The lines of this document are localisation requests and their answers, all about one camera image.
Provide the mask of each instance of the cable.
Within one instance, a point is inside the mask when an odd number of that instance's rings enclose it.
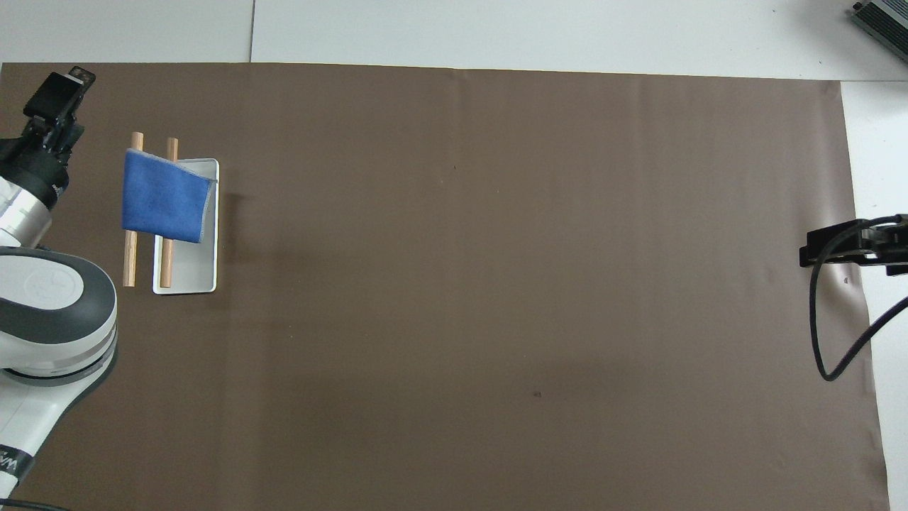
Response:
[[[0,498],[0,506],[18,507],[20,509],[38,509],[39,511],[69,511],[69,509],[66,509],[65,507],[29,502],[27,500],[15,500],[13,498]]]
[[[817,256],[816,262],[814,263],[814,270],[810,275],[810,296],[808,298],[810,304],[810,339],[814,347],[814,359],[816,360],[816,368],[820,371],[820,376],[823,377],[827,382],[835,380],[842,372],[851,364],[854,357],[857,356],[858,352],[861,351],[861,348],[864,347],[877,332],[880,331],[887,323],[889,323],[896,315],[902,312],[904,309],[908,308],[908,296],[900,300],[897,304],[890,307],[889,310],[884,312],[880,317],[873,322],[864,332],[854,341],[854,344],[848,348],[848,352],[842,357],[842,360],[839,361],[838,365],[835,367],[832,373],[826,373],[826,368],[823,364],[823,356],[820,354],[820,341],[817,338],[816,333],[816,283],[820,278],[820,268],[823,267],[823,263],[826,259],[829,258],[829,255],[838,247],[844,240],[850,235],[855,235],[860,231],[874,227],[877,225],[883,224],[898,224],[903,221],[901,215],[892,215],[892,216],[881,216],[879,218],[874,218],[873,220],[865,220],[857,225],[852,225],[848,227],[823,247],[823,250],[820,251],[820,255]]]

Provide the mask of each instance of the wooden dowel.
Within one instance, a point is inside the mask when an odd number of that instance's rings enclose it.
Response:
[[[176,138],[167,138],[167,159],[175,162],[180,141]],[[173,281],[173,240],[164,238],[161,242],[161,287],[170,287]]]
[[[142,150],[145,135],[133,131],[129,146],[132,149]],[[135,231],[126,230],[126,241],[123,246],[123,285],[135,287],[135,253],[139,244],[139,235]]]

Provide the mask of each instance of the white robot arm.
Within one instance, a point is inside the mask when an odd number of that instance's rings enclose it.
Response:
[[[51,74],[0,140],[0,499],[27,474],[60,417],[116,359],[116,293],[98,266],[36,249],[68,185],[83,129],[74,111],[94,75]]]

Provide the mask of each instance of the brown mat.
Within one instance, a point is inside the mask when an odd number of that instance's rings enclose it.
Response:
[[[133,130],[222,163],[209,296],[120,289],[120,363],[16,496],[75,509],[885,509],[804,233],[854,216],[837,83],[86,65],[45,243],[121,278]],[[0,128],[51,70],[3,66]],[[866,326],[821,296],[827,357]]]

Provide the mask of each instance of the blue towel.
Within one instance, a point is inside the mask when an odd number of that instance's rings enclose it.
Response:
[[[135,149],[126,152],[123,170],[123,229],[202,241],[211,179]]]

